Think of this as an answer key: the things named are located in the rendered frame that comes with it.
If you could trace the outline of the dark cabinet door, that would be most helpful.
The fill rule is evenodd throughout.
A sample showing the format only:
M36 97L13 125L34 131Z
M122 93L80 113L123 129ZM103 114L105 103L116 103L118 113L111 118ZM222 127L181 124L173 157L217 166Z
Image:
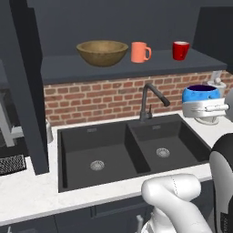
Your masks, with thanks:
M41 76L42 49L35 9L27 0L9 0L16 35L25 69L25 142L36 175L49 172L44 86Z
M200 8L193 48L225 63L233 75L233 6Z

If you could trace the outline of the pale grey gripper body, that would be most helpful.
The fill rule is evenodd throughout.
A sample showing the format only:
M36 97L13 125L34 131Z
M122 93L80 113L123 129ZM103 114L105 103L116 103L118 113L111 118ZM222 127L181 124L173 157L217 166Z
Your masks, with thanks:
M225 103L224 98L184 102L182 104L184 117L218 117L224 116L227 110L228 105Z

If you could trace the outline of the grey metal stand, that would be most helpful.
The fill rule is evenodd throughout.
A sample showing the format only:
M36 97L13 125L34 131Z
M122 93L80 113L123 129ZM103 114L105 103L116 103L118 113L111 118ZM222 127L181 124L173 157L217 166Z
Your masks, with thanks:
M23 137L24 133L21 127L11 126L10 119L5 108L4 96L4 94L0 93L0 130L6 146L14 147L16 145L16 140L19 137Z

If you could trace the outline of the orange mug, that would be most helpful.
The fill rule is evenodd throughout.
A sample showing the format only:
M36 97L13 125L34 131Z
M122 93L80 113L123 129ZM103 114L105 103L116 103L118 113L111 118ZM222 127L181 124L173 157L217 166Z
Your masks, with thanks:
M131 61L133 63L144 63L151 58L152 50L145 42L131 43Z

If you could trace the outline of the white countertop appliance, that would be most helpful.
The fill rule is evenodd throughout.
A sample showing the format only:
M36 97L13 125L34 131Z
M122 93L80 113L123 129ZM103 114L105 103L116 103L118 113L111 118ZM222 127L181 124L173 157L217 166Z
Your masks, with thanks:
M221 70L213 71L210 80L207 81L207 84L209 86L216 87L219 90L220 97L223 97L227 85L221 81L220 78L221 74L222 74ZM197 118L197 122L203 125L214 126L219 122L219 119L217 116L203 117L203 118Z

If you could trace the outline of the dark drawer front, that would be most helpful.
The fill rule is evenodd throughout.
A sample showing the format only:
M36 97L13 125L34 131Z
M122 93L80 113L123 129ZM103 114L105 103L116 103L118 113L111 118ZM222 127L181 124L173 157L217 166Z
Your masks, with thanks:
M133 209L144 208L146 206L147 203L144 201L144 199L141 196L138 196L112 201L101 205L95 205L90 208L90 213L92 218L100 218L111 214L123 213Z

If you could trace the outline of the black mesh rack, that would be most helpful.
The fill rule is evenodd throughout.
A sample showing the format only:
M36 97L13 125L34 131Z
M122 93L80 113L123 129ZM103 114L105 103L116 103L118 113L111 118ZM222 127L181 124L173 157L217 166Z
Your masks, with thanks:
M25 157L16 155L0 158L0 176L5 176L26 169Z

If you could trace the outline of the dark open wall cabinet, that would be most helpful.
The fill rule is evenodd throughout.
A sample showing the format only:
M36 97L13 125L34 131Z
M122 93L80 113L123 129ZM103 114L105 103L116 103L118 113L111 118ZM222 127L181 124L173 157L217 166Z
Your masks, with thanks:
M199 0L27 0L35 11L46 84L196 73L225 69L216 58L190 48L183 61L172 58L172 43L193 42ZM76 45L108 39L127 45L139 41L151 58L134 64L130 55L111 67L89 65Z

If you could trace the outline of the red cup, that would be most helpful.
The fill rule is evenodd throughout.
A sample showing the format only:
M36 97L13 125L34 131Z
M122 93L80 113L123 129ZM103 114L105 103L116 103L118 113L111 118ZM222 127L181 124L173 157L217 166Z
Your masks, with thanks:
M189 49L189 43L183 41L176 41L173 43L173 58L175 60L184 60Z

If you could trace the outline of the small grey bottle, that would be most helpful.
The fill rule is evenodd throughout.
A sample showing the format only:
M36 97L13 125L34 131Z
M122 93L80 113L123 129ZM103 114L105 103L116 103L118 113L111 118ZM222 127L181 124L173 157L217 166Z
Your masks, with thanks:
M52 127L47 119L46 119L46 137L47 137L47 144L50 144L54 140Z

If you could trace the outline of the blue bowl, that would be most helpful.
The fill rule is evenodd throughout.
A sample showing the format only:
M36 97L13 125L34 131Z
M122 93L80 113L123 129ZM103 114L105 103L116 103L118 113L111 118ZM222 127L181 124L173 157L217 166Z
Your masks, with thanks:
M182 102L193 102L215 98L220 98L218 89L208 85L188 86L182 93Z

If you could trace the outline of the black double sink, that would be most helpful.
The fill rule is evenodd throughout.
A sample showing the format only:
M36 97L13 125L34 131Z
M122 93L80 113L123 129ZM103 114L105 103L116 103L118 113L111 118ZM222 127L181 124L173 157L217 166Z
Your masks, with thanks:
M57 131L58 190L208 162L210 147L178 114Z

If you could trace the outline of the wooden bowl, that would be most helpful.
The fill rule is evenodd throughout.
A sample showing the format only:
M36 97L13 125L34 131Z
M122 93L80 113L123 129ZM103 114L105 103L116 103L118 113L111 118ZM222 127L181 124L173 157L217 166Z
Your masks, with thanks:
M113 66L121 61L128 45L112 40L92 40L76 46L81 57L91 66Z

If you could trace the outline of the dark lower cupboard door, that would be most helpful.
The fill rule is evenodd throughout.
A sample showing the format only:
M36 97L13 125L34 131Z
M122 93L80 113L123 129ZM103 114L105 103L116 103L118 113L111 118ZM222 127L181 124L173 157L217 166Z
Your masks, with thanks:
M0 227L0 233L57 233L53 216L31 219Z
M90 208L56 214L58 233L136 233L137 215L144 218L147 213L147 207L144 207L92 218Z

